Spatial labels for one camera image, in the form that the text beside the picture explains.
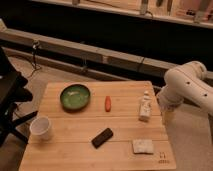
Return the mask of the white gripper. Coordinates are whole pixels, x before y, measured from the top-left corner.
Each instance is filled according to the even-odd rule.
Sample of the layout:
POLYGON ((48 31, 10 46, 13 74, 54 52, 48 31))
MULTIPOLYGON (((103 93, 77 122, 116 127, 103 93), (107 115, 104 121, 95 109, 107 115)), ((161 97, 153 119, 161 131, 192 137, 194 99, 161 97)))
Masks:
POLYGON ((183 98, 168 85, 161 88, 156 98, 162 111, 162 122, 168 125, 174 118, 174 110, 183 103, 183 98))

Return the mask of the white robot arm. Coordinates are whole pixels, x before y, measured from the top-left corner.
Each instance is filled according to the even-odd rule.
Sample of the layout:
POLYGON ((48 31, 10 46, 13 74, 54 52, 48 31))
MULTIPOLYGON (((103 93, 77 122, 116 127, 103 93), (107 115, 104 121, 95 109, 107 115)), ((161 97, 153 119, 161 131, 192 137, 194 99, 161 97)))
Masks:
POLYGON ((213 118, 213 87, 204 82, 206 74, 205 65, 199 61, 178 65, 165 73, 165 86, 156 95, 164 124, 173 119, 172 112, 185 99, 198 105, 213 118))

